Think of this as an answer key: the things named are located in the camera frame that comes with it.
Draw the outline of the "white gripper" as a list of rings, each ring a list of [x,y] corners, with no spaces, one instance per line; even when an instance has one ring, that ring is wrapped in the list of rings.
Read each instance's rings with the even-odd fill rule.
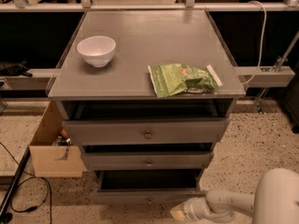
[[[233,211],[225,210],[222,213],[214,212],[205,198],[190,198],[170,210],[171,216],[179,221],[199,221],[207,219],[215,223],[229,223],[235,219]]]

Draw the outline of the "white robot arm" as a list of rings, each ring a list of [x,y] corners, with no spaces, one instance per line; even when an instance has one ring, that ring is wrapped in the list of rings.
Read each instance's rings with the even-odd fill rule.
[[[299,224],[299,174],[272,169],[263,174],[254,194],[211,189],[170,211],[176,220],[214,223],[230,223],[235,212],[251,217],[252,224]]]

